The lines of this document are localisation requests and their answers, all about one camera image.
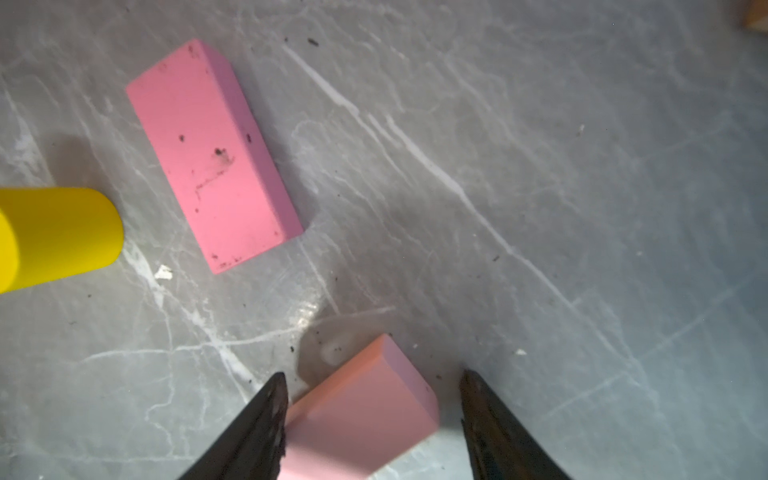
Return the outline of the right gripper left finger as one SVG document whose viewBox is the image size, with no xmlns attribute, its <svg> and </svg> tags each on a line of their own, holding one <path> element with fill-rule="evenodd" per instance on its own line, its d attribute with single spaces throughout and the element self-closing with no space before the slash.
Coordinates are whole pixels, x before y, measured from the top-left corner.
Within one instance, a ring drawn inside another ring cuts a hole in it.
<svg viewBox="0 0 768 480">
<path fill-rule="evenodd" d="M 288 404 L 285 374 L 277 372 L 181 478 L 277 479 L 286 453 Z"/>
</svg>

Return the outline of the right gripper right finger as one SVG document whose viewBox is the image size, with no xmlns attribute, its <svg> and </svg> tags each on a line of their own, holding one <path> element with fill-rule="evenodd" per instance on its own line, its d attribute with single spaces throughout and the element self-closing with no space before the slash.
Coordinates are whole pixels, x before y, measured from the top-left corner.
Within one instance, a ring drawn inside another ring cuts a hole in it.
<svg viewBox="0 0 768 480">
<path fill-rule="evenodd" d="M 466 369 L 459 390 L 475 479 L 570 479 L 478 372 Z"/>
</svg>

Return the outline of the light pink rectangular block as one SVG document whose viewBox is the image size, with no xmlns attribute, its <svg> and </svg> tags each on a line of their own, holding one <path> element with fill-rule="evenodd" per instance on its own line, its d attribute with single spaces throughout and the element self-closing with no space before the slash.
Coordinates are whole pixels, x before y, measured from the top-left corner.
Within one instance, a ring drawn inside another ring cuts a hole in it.
<svg viewBox="0 0 768 480">
<path fill-rule="evenodd" d="M 382 334 L 292 405 L 280 479 L 366 479 L 439 429 L 435 392 Z"/>
</svg>

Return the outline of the dark pink rectangular block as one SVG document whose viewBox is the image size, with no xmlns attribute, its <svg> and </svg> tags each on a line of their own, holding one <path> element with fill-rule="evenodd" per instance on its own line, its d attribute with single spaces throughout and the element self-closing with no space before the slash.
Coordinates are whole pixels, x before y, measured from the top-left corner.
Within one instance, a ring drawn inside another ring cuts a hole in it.
<svg viewBox="0 0 768 480">
<path fill-rule="evenodd" d="M 303 232 L 230 62 L 186 42 L 126 88 L 210 270 Z"/>
</svg>

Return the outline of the plain wooden plank block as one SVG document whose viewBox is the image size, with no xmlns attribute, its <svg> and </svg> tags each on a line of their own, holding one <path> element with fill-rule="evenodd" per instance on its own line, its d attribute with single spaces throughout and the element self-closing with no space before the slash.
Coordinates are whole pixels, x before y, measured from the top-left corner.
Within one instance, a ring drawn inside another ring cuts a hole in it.
<svg viewBox="0 0 768 480">
<path fill-rule="evenodd" d="M 768 0 L 749 1 L 744 27 L 761 33 L 768 32 Z"/>
</svg>

